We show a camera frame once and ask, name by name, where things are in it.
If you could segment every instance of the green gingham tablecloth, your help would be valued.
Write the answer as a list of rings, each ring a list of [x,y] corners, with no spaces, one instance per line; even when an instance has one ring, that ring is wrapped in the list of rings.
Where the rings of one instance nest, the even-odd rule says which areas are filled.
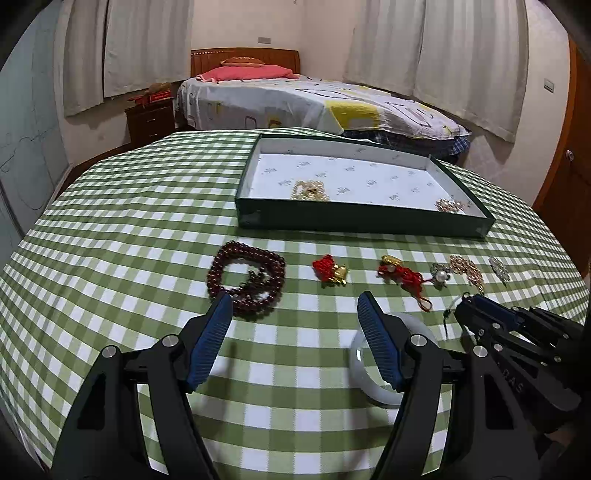
[[[442,312],[464,291],[475,293],[465,276],[453,275],[442,291],[425,286],[434,309],[423,313],[376,277],[381,255],[425,276],[432,262],[463,255],[483,271],[493,300],[583,320],[586,288],[547,227],[523,201],[458,167],[449,166],[496,217],[486,241],[239,229],[234,194],[260,132],[180,132],[103,160],[12,255],[0,275],[0,394],[49,465],[99,351],[110,343],[147,348],[204,313],[207,271],[231,239],[281,254],[287,269],[275,310],[256,322],[234,318],[212,376],[189,396],[222,478],[369,478],[397,411],[352,386],[358,295],[370,290],[385,311],[416,314],[440,346],[459,348],[460,327],[451,317],[445,340]],[[315,278],[311,263],[327,253],[350,268],[346,286],[323,288]],[[492,272],[491,255],[508,266],[507,286]],[[243,272],[233,265],[225,282],[239,283]],[[140,388],[142,426],[152,466],[164,469],[148,394]],[[444,387],[426,470],[439,464],[450,398]]]

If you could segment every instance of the tray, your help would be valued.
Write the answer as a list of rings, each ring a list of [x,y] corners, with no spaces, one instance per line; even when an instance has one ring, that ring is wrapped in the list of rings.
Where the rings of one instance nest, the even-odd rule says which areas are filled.
[[[328,201],[293,200],[321,181]],[[462,202],[440,212],[439,199]],[[495,218],[441,162],[349,139],[262,134],[236,193],[243,228],[484,238]]]

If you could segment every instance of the white curtain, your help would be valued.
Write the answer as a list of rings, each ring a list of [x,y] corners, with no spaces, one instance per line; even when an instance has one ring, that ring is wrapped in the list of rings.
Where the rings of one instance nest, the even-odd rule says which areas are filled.
[[[514,142],[527,66],[524,0],[427,0],[419,100]]]
[[[107,0],[69,0],[64,51],[64,114],[103,101],[103,42]]]
[[[190,76],[193,0],[110,0],[105,97]]]
[[[412,95],[425,1],[365,0],[353,34],[345,79]]]

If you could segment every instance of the wooden headboard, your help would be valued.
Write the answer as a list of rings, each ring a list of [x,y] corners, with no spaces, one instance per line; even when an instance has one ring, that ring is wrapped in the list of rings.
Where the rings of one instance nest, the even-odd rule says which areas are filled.
[[[300,53],[297,50],[256,47],[204,48],[203,50],[191,50],[191,77],[219,67],[222,60],[232,57],[253,57],[266,64],[280,65],[291,69],[293,73],[300,72]]]

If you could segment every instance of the wooden nightstand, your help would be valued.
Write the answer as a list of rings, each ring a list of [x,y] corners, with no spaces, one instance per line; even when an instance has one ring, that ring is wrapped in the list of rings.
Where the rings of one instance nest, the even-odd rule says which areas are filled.
[[[167,98],[125,111],[131,144],[143,147],[174,132],[173,100]]]

